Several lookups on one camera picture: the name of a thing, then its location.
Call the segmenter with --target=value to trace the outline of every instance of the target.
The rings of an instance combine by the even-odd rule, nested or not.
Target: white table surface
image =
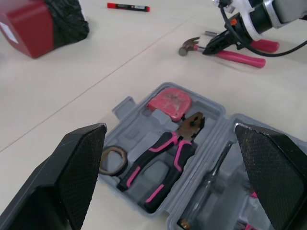
[[[263,69],[197,52],[180,57],[177,50],[188,38],[223,30],[210,0],[120,3],[148,5],[151,12],[84,0],[88,39],[35,60],[0,34],[0,213],[66,133],[98,121],[111,130],[118,103],[127,96],[139,102],[166,81],[222,104],[227,116],[244,113],[307,140],[306,47],[266,58]],[[285,51],[305,41],[306,25],[297,21],[265,37]],[[166,229],[166,218],[141,216],[98,182],[82,229]]]

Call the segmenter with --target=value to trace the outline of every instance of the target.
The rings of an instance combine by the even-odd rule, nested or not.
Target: pink handle
[[[259,40],[259,41],[253,41],[251,43],[251,46],[254,49],[262,50],[264,52],[268,53],[275,53],[279,49],[279,43],[273,42],[269,40]]]
[[[230,52],[230,51],[220,51],[216,54],[216,56],[219,58],[225,59],[225,60],[254,66],[259,69],[263,68],[266,63],[265,59],[263,58],[249,57],[243,54],[238,54],[238,53]]]

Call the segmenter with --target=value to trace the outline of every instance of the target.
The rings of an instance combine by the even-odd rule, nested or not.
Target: pliers
[[[156,156],[169,150],[174,145],[178,145],[174,162],[162,183],[146,199],[145,209],[153,213],[167,197],[174,183],[180,178],[183,168],[188,159],[195,154],[195,147],[192,144],[193,139],[204,127],[204,117],[200,112],[184,119],[175,132],[165,132],[159,140],[145,151],[132,165],[127,174],[120,180],[117,188],[120,191],[128,190],[142,169]]]
[[[219,35],[219,33],[212,32],[212,31],[205,31],[205,35],[210,36],[210,37],[216,37]],[[258,49],[258,50],[261,50],[267,53],[275,53],[279,49],[278,42],[264,40],[264,39],[261,39],[259,41],[253,41],[250,44],[250,46],[253,47],[254,49]]]
[[[205,47],[198,46],[197,40],[199,38],[200,37],[194,37],[194,38],[191,38],[185,41],[182,47],[178,51],[179,55],[186,56],[189,51],[193,51],[193,50],[203,52],[205,50]],[[247,64],[250,66],[257,67],[257,68],[264,67],[266,63],[265,59],[263,58],[250,57],[250,56],[246,56],[243,54],[239,54],[239,53],[235,53],[231,51],[224,51],[224,50],[218,52],[217,54],[215,54],[215,56],[225,59],[225,60]]]

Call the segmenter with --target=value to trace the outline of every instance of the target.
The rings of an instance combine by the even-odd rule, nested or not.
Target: pliers jaw
[[[197,112],[188,118],[183,117],[183,122],[176,134],[183,140],[193,141],[204,127],[204,123],[205,118],[201,112]]]

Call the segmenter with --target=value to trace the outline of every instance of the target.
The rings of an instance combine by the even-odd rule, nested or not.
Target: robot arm
[[[290,23],[307,15],[306,0],[270,0],[281,23]]]
[[[236,44],[238,49],[248,48],[247,46],[253,41],[262,39],[263,32],[273,27],[281,28],[307,15],[307,0],[213,0],[213,2],[219,7],[223,6],[229,13],[232,13],[234,9],[237,9],[239,13],[229,19],[231,28],[229,28],[230,25],[226,26],[225,32],[210,41],[203,52],[206,55],[216,54],[233,44]],[[267,57],[278,56],[278,54],[267,55]]]

